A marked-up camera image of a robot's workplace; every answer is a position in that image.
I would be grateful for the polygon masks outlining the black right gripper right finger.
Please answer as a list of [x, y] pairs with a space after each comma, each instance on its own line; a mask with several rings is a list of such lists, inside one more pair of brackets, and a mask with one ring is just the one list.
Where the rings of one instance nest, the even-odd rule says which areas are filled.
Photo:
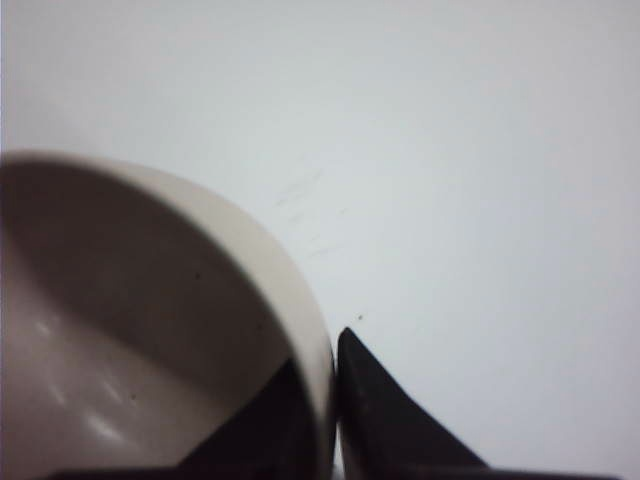
[[353, 330], [341, 332], [337, 347], [347, 479], [458, 479], [491, 471], [403, 390]]

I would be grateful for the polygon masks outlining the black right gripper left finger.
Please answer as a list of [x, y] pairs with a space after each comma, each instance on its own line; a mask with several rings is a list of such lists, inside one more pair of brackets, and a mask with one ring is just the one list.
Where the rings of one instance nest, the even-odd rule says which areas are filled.
[[303, 479], [305, 395], [292, 361], [177, 467], [181, 479]]

